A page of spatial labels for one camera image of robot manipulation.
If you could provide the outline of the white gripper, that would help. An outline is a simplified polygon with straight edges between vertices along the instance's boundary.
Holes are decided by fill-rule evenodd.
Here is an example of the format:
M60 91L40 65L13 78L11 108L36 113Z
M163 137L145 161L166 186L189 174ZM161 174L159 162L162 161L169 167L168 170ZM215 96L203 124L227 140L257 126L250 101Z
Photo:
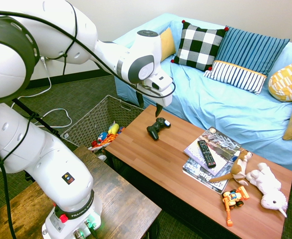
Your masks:
M172 102L172 94L174 92L173 84L168 86L165 90L157 90L152 87L142 86L141 84L137 84L136 97L138 100L138 104L140 108L144 108L144 98L148 97L156 103L156 111L155 116L158 117L161 113L163 107L167 107Z

